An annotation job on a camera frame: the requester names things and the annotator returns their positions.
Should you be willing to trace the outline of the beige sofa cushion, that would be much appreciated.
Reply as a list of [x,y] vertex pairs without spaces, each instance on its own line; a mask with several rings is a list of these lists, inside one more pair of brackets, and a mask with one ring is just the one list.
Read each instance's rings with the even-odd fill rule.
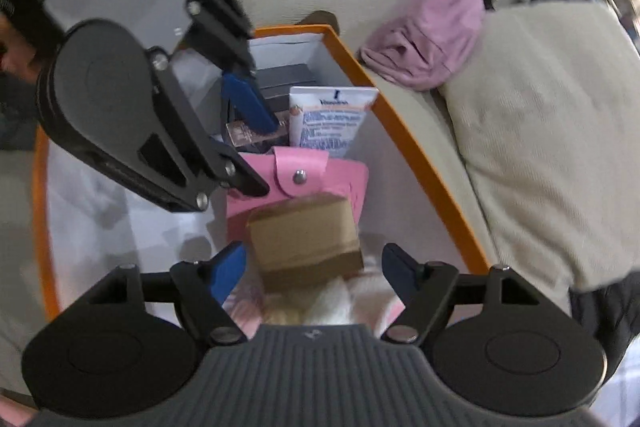
[[604,5],[486,17],[442,87],[496,258],[554,298],[639,266],[639,54]]

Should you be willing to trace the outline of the pink card wallet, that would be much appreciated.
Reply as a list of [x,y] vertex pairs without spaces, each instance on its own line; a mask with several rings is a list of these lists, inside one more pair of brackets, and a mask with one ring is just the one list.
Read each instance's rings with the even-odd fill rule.
[[349,200],[356,223],[366,199],[369,169],[361,161],[332,158],[325,150],[275,146],[267,154],[241,153],[241,157],[269,185],[264,197],[239,191],[227,193],[227,239],[242,241],[250,214],[289,199],[326,193]]

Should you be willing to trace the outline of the crocheted bunny doll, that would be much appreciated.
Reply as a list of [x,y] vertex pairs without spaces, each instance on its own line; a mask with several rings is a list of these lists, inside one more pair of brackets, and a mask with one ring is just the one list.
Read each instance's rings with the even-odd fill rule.
[[262,325],[363,324],[373,335],[381,336],[404,309],[380,262],[371,256],[364,258],[363,269],[354,275],[281,294],[267,294],[250,265],[224,302],[224,311],[250,338]]

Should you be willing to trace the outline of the dark grey flat box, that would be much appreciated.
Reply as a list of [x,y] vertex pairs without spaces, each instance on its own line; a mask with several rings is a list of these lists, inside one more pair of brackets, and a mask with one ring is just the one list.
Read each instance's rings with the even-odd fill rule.
[[256,82],[260,93],[274,112],[290,107],[290,89],[295,86],[316,87],[317,77],[306,64],[285,65],[259,69]]

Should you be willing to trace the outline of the orange cardboard storage box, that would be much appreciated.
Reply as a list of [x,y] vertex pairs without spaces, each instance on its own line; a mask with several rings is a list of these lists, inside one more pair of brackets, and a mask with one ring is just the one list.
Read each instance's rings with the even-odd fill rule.
[[[370,172],[360,220],[367,254],[393,242],[421,261],[488,270],[484,218],[446,113],[431,95],[381,82],[352,156]],[[121,263],[158,272],[178,260],[213,256],[227,242],[224,210],[222,193],[203,212],[157,208],[39,133],[32,213],[44,313],[57,317]]]

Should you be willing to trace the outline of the white cream tube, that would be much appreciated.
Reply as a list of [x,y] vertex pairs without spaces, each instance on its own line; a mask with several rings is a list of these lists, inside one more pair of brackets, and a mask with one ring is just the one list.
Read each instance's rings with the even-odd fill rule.
[[344,158],[377,98],[376,88],[292,87],[288,145]]

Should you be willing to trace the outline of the pink purple cloth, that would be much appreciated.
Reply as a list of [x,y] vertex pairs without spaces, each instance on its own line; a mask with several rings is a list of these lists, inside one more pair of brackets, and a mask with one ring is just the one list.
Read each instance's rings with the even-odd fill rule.
[[469,58],[485,14],[485,0],[411,0],[360,46],[360,61],[398,86],[432,90]]

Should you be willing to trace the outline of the brown patterned box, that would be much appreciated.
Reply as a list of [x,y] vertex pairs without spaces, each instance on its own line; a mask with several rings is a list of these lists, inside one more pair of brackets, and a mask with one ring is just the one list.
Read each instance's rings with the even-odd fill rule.
[[244,121],[236,120],[226,124],[227,141],[244,153],[265,154],[275,146],[288,146],[290,144],[290,130],[288,121],[290,114],[287,110],[276,114],[279,127],[275,132],[260,134],[247,126]]

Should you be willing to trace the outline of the black jacket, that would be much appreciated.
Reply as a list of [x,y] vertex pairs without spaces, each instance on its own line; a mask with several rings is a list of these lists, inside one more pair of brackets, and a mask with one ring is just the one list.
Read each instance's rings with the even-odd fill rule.
[[632,340],[639,336],[639,298],[638,271],[594,291],[570,292],[573,319],[598,340],[606,354],[606,378],[615,373]]

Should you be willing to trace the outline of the small brown cardboard box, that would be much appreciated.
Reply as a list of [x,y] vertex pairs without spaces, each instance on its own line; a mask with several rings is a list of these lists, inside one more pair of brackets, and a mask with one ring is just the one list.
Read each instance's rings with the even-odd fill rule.
[[248,217],[246,238],[268,294],[363,269],[352,205],[342,196],[324,193],[257,209]]

